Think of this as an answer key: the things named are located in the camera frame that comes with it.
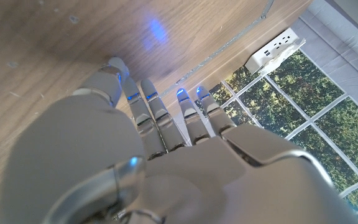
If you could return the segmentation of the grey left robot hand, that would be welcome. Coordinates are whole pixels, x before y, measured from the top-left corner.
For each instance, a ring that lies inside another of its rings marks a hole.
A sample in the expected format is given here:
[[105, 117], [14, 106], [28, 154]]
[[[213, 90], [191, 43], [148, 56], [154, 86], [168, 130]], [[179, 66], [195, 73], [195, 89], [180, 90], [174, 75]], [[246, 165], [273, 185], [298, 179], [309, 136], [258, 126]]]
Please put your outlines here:
[[186, 141], [150, 80], [113, 57], [11, 149], [1, 223], [357, 223], [310, 153], [184, 90]]

